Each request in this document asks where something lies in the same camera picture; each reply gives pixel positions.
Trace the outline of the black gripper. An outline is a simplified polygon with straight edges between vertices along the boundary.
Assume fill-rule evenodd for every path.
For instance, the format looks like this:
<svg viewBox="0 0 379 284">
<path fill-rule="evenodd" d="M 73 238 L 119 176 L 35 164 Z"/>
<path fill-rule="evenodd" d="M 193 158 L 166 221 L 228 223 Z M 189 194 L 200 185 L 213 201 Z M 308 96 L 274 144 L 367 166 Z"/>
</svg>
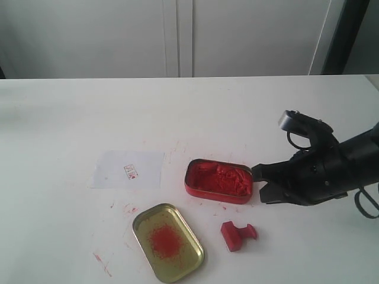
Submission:
<svg viewBox="0 0 379 284">
<path fill-rule="evenodd" d="M 298 152 L 289 161 L 257 164 L 251 172 L 255 182 L 268 182 L 259 191 L 264 204 L 313 206 L 348 196 L 343 187 L 348 165 L 336 148 L 324 153 Z"/>
</svg>

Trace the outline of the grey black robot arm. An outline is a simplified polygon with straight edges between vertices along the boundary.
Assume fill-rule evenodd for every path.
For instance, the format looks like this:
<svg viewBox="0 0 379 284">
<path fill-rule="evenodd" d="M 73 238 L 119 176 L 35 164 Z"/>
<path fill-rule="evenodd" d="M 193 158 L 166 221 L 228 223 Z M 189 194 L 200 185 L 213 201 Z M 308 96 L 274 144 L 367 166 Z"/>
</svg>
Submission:
<svg viewBox="0 0 379 284">
<path fill-rule="evenodd" d="M 265 204 L 313 206 L 378 182 L 378 126 L 331 146 L 298 150 L 290 160 L 252 168 Z"/>
</svg>

